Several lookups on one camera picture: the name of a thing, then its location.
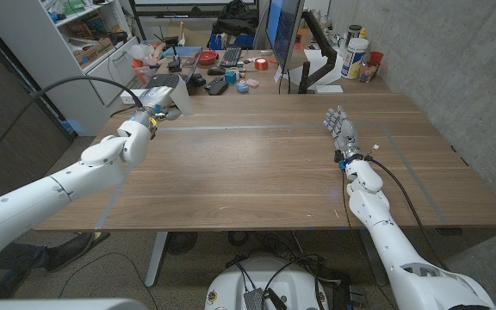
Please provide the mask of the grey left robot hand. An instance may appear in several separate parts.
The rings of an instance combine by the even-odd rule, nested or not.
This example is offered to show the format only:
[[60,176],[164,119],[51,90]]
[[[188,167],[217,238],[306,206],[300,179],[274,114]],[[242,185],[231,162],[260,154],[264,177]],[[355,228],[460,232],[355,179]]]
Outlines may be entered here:
[[139,97],[142,108],[135,112],[131,121],[137,121],[145,127],[150,127],[150,118],[153,116],[157,120],[165,119],[167,121],[174,121],[177,119],[182,112],[171,98],[171,93],[174,90],[174,88],[168,86],[145,90]]

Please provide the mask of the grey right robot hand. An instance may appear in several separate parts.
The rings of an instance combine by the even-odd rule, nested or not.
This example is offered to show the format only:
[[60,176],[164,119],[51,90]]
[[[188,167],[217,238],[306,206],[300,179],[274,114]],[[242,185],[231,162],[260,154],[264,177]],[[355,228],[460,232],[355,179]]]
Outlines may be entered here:
[[334,161],[336,163],[349,163],[354,159],[363,157],[358,145],[358,133],[341,106],[336,109],[329,108],[323,124],[332,135],[335,146]]

